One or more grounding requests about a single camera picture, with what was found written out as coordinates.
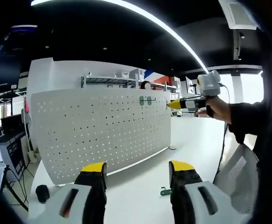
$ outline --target black ceiling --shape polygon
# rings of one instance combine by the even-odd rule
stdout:
[[[200,66],[166,31],[145,17],[98,0],[7,2],[0,21],[0,43],[12,25],[38,25],[34,33],[11,33],[9,48],[23,47],[22,71],[31,60],[90,60],[119,63],[176,75]],[[244,30],[240,57],[233,60],[233,31],[217,0],[129,0],[173,28],[206,66],[259,64],[256,31]]]

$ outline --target white pegboard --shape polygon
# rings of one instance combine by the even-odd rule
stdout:
[[[141,106],[140,96],[156,99]],[[87,164],[107,172],[135,164],[170,144],[168,92],[71,89],[31,96],[31,116],[43,163],[54,184],[73,182]]]

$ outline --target window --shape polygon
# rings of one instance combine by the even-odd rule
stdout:
[[[221,94],[219,94],[218,96],[221,100],[225,101],[226,103],[232,104],[234,103],[234,89],[231,74],[220,75],[220,77],[221,83],[225,85],[229,90],[230,100],[228,96],[228,91],[225,87],[221,87]]]
[[[20,114],[21,110],[24,108],[24,97],[18,96],[13,98],[13,115]],[[3,118],[3,112],[5,116],[11,116],[11,105],[10,103],[5,103],[5,107],[3,104],[0,104],[0,126],[1,126],[1,118]]]
[[[261,75],[241,74],[243,98],[245,103],[253,104],[263,100],[263,78]]]

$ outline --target white chair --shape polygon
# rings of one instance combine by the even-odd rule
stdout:
[[[245,144],[239,145],[217,174],[214,184],[231,198],[235,210],[252,214],[258,192],[258,158]]]

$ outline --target ceiling light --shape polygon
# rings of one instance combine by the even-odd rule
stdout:
[[[27,28],[27,27],[36,28],[37,25],[16,25],[12,26],[11,28]]]
[[[46,1],[51,1],[51,0],[34,0],[31,2],[31,5],[34,6],[36,4],[40,4]],[[208,73],[209,71],[207,70],[206,66],[203,64],[201,59],[198,57],[198,55],[193,51],[193,49],[176,33],[174,32],[168,25],[166,25],[164,22],[156,18],[154,15],[150,14],[149,12],[143,10],[142,8],[139,8],[138,6],[135,6],[131,3],[128,3],[123,0],[100,0],[100,1],[105,1],[109,2],[115,5],[122,6],[124,8],[130,9],[148,19],[150,19],[152,22],[156,23],[160,27],[162,27],[165,31],[167,31],[171,36],[173,36],[179,43],[181,43],[190,53],[191,55],[196,59],[196,61],[200,64],[200,66],[203,68],[203,70]]]

